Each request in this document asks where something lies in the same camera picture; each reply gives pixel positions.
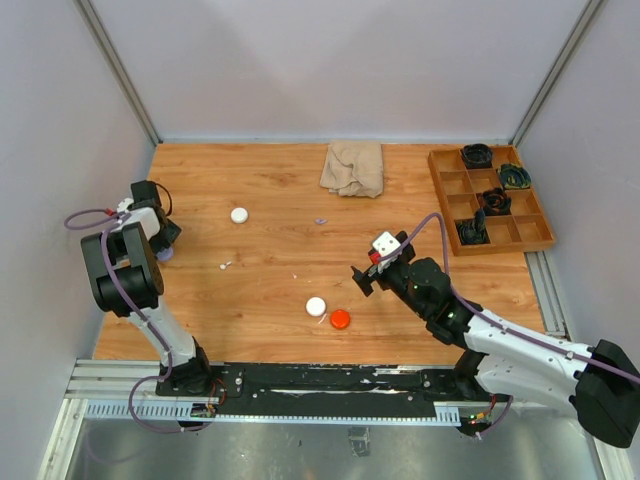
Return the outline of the purple charging case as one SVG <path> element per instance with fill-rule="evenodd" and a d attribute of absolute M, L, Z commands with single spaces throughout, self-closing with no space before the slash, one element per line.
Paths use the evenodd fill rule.
<path fill-rule="evenodd" d="M 174 256 L 174 249 L 172 247 L 169 248 L 165 248 L 160 250 L 157 254 L 156 254 L 156 259 L 159 262 L 167 262 L 169 261 L 172 257 Z"/>

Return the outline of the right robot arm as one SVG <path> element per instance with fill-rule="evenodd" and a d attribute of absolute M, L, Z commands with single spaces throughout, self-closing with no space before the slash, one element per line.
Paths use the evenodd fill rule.
<path fill-rule="evenodd" d="M 639 371 L 617 344 L 553 338 L 464 299 L 445 267 L 418 259 L 405 232 L 378 236 L 371 264 L 354 270 L 364 295 L 393 292 L 445 345 L 463 349 L 455 392 L 474 400 L 487 392 L 554 408 L 577 418 L 598 440 L 631 446 L 639 427 Z"/>

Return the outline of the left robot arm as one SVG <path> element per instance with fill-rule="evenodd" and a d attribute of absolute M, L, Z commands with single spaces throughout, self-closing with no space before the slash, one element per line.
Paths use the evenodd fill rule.
<path fill-rule="evenodd" d="M 162 188 L 150 180 L 133 183 L 130 197 L 104 211 L 105 230 L 80 245 L 97 306 L 138 328 L 159 355 L 156 394 L 200 396 L 212 388 L 214 371 L 164 300 L 158 256 L 172 251 L 181 228 L 162 205 Z"/>

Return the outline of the orange earbud charging case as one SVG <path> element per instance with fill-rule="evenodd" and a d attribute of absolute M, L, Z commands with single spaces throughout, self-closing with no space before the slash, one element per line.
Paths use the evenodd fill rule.
<path fill-rule="evenodd" d="M 351 323 L 351 316 L 348 311 L 343 309 L 334 310 L 330 315 L 330 324 L 339 330 L 347 328 Z"/>

